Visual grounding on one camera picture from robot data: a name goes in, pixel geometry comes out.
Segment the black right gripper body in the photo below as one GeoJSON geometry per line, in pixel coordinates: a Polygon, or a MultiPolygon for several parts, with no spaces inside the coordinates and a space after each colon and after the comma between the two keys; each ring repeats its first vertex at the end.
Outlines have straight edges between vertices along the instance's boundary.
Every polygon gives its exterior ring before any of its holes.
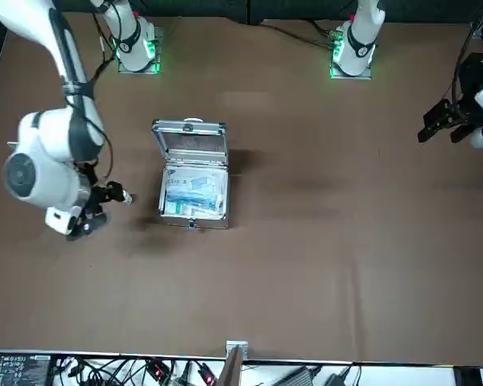
{"type": "Polygon", "coordinates": [[[68,223],[69,234],[67,241],[78,240],[91,235],[107,223],[107,215],[102,208],[103,203],[109,202],[106,187],[95,186],[91,190],[89,201],[81,209],[78,216],[72,216],[68,223]]]}

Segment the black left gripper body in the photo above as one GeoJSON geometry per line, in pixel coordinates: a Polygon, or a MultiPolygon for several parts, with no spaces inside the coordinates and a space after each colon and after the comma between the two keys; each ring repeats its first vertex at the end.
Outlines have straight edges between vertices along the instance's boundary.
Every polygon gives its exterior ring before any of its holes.
{"type": "Polygon", "coordinates": [[[455,117],[473,128],[483,121],[482,108],[475,101],[483,82],[483,53],[472,52],[462,62],[458,70],[460,91],[453,98],[455,117]]]}

